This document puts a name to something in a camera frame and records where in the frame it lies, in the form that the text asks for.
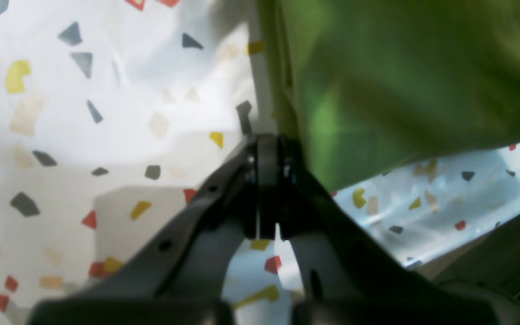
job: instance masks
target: patterned fabric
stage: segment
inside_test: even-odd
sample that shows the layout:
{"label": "patterned fabric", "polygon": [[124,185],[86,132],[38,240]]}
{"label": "patterned fabric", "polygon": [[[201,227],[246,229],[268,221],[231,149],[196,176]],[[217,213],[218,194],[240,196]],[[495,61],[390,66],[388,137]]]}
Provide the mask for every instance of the patterned fabric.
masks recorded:
{"label": "patterned fabric", "polygon": [[[257,35],[249,1],[0,0],[0,325],[117,271],[245,134],[275,130]],[[419,265],[520,212],[520,144],[335,199]],[[223,288],[240,324],[286,324],[301,296],[289,243],[242,243]]]}

